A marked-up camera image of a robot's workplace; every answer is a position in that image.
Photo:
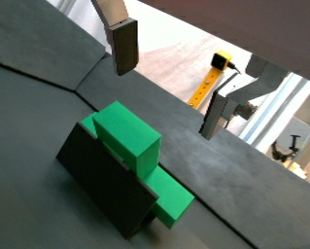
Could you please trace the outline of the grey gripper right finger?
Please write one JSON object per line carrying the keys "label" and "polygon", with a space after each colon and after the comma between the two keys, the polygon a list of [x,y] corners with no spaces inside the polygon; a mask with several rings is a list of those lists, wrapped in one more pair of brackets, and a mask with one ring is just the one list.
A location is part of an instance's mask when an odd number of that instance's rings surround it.
{"label": "grey gripper right finger", "polygon": [[220,89],[224,88],[228,82],[238,76],[238,74],[234,74],[212,93],[203,123],[199,128],[199,134],[206,140],[212,137],[235,115],[241,115],[246,119],[250,118],[254,111],[249,100],[273,92],[278,88],[287,75],[287,70],[253,54],[245,73],[254,78],[250,84],[228,94],[222,95],[219,93]]}

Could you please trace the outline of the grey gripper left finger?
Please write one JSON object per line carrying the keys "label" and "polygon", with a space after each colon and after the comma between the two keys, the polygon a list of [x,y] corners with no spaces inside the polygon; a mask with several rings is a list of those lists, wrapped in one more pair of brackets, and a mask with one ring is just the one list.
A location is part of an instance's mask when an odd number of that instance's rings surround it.
{"label": "grey gripper left finger", "polygon": [[128,16],[123,0],[91,0],[91,2],[104,24],[115,74],[121,76],[139,62],[138,20]]}

